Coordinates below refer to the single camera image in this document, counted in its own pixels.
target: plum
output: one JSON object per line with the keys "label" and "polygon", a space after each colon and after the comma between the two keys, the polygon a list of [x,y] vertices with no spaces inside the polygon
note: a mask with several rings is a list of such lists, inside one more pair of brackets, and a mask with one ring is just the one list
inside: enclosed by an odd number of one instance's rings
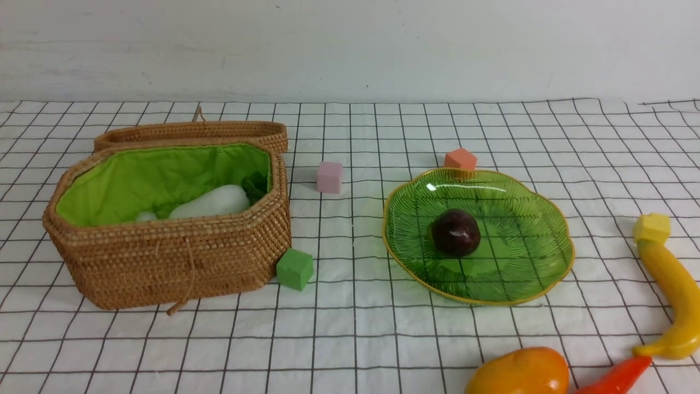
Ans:
{"label": "plum", "polygon": [[430,226],[435,249],[450,257],[472,254],[481,243],[477,220],[469,213],[451,209],[438,216]]}

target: green fabric lining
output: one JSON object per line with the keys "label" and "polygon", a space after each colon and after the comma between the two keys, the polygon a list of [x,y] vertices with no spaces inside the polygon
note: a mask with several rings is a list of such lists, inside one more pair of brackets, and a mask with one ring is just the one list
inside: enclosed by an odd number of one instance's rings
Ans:
{"label": "green fabric lining", "polygon": [[133,222],[143,211],[166,219],[226,184],[242,186],[254,204],[272,188],[270,170],[270,155],[249,144],[121,151],[78,177],[56,213],[83,227]]}

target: orange cube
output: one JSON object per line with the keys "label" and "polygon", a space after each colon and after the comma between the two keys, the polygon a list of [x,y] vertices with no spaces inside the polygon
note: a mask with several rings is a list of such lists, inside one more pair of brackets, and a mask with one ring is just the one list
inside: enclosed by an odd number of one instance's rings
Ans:
{"label": "orange cube", "polygon": [[443,167],[473,171],[477,167],[477,157],[468,150],[459,148],[445,155]]}

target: green cube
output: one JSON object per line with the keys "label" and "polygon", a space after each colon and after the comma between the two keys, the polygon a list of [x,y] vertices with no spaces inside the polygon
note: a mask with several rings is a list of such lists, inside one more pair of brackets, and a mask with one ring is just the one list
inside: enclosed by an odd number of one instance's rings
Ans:
{"label": "green cube", "polygon": [[277,281],[286,287],[302,291],[314,274],[314,257],[289,248],[277,263]]}

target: wicker basket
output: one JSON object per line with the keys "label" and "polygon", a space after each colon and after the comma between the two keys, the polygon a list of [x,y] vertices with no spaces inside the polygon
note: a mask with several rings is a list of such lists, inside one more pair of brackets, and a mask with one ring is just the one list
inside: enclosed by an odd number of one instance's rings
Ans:
{"label": "wicker basket", "polygon": [[142,125],[110,130],[94,139],[94,151],[121,144],[146,141],[179,140],[188,138],[246,138],[269,147],[273,153],[287,152],[287,127],[282,123],[264,121],[204,120],[198,107],[192,122]]}
{"label": "wicker basket", "polygon": [[[126,149],[245,142],[270,155],[272,189],[235,215],[77,227],[56,213],[73,181]],[[260,140],[241,138],[132,142],[100,149],[70,167],[43,214],[43,225],[78,291],[102,309],[172,303],[255,290],[275,274],[291,246],[284,160]]]}

